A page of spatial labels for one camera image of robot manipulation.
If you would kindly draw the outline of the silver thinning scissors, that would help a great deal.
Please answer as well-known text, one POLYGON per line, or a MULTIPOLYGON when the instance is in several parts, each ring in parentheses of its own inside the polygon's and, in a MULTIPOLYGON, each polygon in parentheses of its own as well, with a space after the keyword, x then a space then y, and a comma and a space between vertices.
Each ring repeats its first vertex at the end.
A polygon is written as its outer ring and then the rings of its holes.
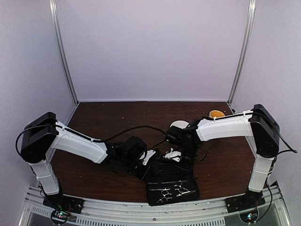
POLYGON ((156 188, 156 189, 151 189, 151 191, 160 191, 161 198, 157 200, 157 203, 164 203, 172 199, 170 188, 156 188))

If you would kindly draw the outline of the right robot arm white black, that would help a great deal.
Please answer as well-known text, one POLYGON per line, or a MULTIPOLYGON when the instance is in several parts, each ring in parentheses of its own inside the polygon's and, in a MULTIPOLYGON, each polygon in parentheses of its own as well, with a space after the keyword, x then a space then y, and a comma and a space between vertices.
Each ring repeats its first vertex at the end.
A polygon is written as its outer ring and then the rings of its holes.
POLYGON ((251 110, 222 117, 203 116, 190 122, 173 122, 167 140, 178 149, 171 149, 163 157, 188 168, 202 143, 246 138, 253 140, 255 155, 248 192, 241 197, 241 204, 250 208, 258 202, 259 193, 279 154, 280 127, 263 105, 257 104, 251 110))

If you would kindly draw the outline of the black tool case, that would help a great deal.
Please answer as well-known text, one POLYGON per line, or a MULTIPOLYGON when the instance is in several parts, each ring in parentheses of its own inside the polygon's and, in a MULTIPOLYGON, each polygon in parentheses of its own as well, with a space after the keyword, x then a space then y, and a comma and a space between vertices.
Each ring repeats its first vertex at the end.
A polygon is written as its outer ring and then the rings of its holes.
POLYGON ((158 160, 152 162, 151 165, 150 174, 145 180, 147 203, 150 206, 190 202, 199 199, 199 188, 193 171, 188 173, 180 172, 174 161, 158 160), (176 197, 176 191, 174 190, 176 181, 182 181, 185 188, 196 192, 176 197), (157 200, 161 198, 161 193, 160 191, 151 191, 151 189, 156 188, 170 188, 172 199, 164 203, 157 203, 157 200))

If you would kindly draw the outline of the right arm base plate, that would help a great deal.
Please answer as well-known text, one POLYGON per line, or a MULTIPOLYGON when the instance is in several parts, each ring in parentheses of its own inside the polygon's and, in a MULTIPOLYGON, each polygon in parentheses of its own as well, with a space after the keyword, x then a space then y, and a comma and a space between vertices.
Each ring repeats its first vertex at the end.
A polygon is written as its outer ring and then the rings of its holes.
POLYGON ((263 197, 255 199, 254 197, 250 197, 246 194, 240 196, 233 196, 225 199, 225 204, 228 213, 253 209, 260 205, 264 205, 265 203, 266 202, 263 197))

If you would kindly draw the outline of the silver straight hair scissors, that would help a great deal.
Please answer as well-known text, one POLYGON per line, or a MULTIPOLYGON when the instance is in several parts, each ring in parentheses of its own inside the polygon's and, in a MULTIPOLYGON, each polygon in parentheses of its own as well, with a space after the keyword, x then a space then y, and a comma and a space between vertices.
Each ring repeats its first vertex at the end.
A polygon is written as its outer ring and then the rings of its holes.
POLYGON ((174 184, 174 190, 176 191, 176 197, 189 195, 196 192, 195 190, 189 190, 185 188, 182 181, 176 181, 174 184))

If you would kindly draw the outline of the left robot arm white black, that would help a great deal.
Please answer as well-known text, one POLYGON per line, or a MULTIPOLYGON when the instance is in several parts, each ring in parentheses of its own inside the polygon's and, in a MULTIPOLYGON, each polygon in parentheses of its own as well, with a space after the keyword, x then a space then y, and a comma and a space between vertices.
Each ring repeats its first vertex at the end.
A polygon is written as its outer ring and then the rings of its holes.
POLYGON ((63 150, 97 164, 117 161, 141 180, 146 178, 150 162, 159 155, 158 150, 148 149, 139 137, 110 143, 84 135, 58 121, 53 112, 47 112, 28 124, 17 138, 22 139, 22 144, 16 147, 16 151, 30 165, 44 194, 49 195, 49 201, 57 209, 65 208, 68 200, 61 194, 59 180, 46 157, 49 149, 63 150))

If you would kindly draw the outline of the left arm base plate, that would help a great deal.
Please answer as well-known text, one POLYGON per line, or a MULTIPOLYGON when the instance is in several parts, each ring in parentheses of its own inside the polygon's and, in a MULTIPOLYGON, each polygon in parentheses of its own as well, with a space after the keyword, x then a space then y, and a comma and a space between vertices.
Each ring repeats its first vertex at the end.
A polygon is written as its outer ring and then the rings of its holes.
POLYGON ((80 214, 83 209, 84 200, 58 194, 50 196, 46 195, 43 200, 43 205, 65 213, 80 214))

